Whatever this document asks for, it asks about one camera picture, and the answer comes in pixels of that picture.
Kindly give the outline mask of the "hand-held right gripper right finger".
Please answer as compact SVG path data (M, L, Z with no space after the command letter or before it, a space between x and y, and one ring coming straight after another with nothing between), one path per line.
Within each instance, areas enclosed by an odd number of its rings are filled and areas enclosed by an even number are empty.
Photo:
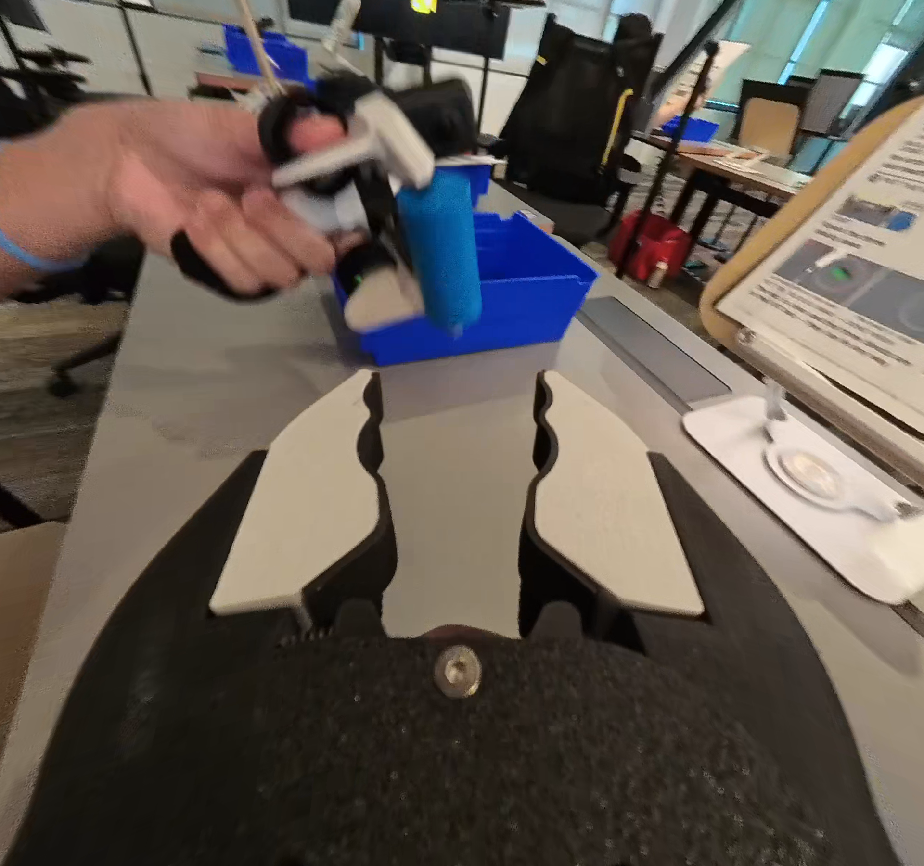
M655 472L654 451L621 417L559 372L536 377L533 466L519 538L519 626L539 590L586 629L641 611L704 618L704 601Z

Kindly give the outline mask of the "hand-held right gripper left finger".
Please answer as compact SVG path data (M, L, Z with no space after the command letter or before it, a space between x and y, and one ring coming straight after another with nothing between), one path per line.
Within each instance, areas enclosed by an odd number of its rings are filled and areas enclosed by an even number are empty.
M216 617L291 610L329 629L341 606L381 610L397 541L380 475L378 372L360 369L272 441L210 599Z

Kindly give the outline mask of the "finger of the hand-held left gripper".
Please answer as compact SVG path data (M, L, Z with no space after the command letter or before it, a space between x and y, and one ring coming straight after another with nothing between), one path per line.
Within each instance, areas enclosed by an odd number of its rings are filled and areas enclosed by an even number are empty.
M345 302L346 326L373 332L425 314L419 283L405 267L377 267L359 277Z

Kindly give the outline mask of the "blue wooden cylinder block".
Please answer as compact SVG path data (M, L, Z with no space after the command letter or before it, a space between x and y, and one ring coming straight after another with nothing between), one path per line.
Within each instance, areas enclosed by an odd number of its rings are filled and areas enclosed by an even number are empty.
M397 203L425 315L450 336L459 336L482 313L468 169L436 167L427 188L402 188Z

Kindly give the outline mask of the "person's left forearm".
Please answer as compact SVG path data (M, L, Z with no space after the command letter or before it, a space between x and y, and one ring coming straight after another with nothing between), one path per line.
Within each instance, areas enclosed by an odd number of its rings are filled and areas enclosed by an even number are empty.
M42 257L72 258L73 220L61 163L45 136L21 138L2 148L1 230L16 244ZM1 297L7 298L44 276L4 256Z

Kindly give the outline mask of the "white document stand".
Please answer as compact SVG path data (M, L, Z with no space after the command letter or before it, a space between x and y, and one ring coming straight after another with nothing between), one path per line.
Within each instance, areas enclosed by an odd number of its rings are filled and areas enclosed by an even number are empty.
M922 495L892 487L856 449L922 486L922 345L827 333L816 353L806 331L742 328L737 346L764 391L693 410L683 425L847 583L903 605L922 597Z

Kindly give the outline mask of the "red bag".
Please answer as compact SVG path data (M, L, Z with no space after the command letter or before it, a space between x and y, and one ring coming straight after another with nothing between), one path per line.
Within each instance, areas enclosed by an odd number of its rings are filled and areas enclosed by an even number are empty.
M640 215L640 210L625 215L609 241L608 259L616 268L621 264ZM691 236L656 213L648 214L637 236L637 243L626 273L632 279L644 282L649 281L656 271L662 271L665 280L676 279L692 249Z

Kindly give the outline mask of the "blue wristband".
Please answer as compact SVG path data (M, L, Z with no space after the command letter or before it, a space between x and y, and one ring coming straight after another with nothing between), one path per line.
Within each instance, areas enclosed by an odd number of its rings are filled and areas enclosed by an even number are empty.
M16 244L1 230L2 254L17 264L42 275L62 275L82 269L88 260L86 256L66 259L42 257Z

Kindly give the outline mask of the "wooden side table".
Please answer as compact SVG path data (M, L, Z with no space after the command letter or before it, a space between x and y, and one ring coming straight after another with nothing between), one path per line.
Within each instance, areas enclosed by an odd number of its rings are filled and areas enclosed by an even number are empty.
M810 175L778 166L768 156L746 148L687 142L673 147L669 138L655 133L637 133L633 139L660 151L667 158L667 171L684 180L669 215L671 222L680 224L694 195L703 195L690 231L695 237L719 204L773 217L812 180Z

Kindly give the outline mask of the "tan wooden chair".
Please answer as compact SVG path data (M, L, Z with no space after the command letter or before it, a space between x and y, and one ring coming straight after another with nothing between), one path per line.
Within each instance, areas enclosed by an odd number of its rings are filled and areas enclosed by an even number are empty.
M776 158L791 158L810 89L803 83L743 80L731 143Z

